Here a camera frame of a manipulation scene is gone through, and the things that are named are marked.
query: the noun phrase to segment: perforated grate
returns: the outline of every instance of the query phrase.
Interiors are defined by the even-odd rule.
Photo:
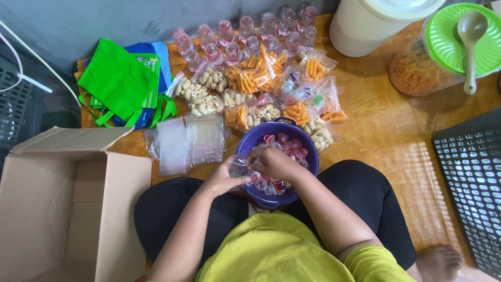
[[[17,72],[14,63],[0,56],[0,89],[14,85]],[[0,92],[0,148],[11,149],[17,144],[32,87],[22,80],[16,87]]]
[[[501,278],[501,110],[432,138],[445,184],[478,267]]]

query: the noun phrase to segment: white container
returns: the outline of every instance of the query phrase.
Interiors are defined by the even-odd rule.
[[[445,0],[341,0],[329,29],[332,45],[362,57],[410,23],[424,19]]]

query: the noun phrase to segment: plastic jar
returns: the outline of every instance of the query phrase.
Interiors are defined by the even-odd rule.
[[[350,57],[376,50],[410,23],[424,19],[445,0],[341,0],[329,28],[332,45]]]
[[[464,82],[464,45],[456,35],[459,18],[469,11],[483,13],[491,31],[475,46],[476,77],[501,68],[501,49],[496,43],[496,37],[501,36],[501,19],[480,5],[450,5],[430,15],[421,32],[391,61],[388,73],[397,90],[421,97]]]

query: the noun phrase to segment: purple bowl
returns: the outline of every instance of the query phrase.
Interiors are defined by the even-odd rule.
[[[292,124],[279,121],[281,119],[288,120]],[[279,117],[274,121],[262,123],[253,129],[249,130],[238,143],[236,154],[239,156],[247,156],[250,150],[259,145],[263,141],[265,135],[275,135],[283,133],[289,136],[289,139],[296,138],[303,144],[303,147],[308,150],[306,161],[308,162],[308,170],[315,176],[318,175],[319,161],[318,153],[313,141],[306,133],[296,126],[296,122],[286,117]],[[251,195],[258,204],[263,207],[276,209],[279,205],[285,205],[299,200],[299,195],[294,189],[286,189],[281,195],[266,195],[263,191],[258,191],[254,185],[244,185],[247,193]]]

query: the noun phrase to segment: gray wall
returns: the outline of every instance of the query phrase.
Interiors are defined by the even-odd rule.
[[[0,0],[0,20],[35,52],[72,75],[75,61],[90,57],[100,38],[120,46],[138,42],[172,42],[172,32],[183,28],[196,37],[202,23],[217,31],[228,19],[238,27],[241,16],[261,22],[265,12],[279,15],[284,7],[299,16],[313,5],[319,14],[332,13],[339,0]]]

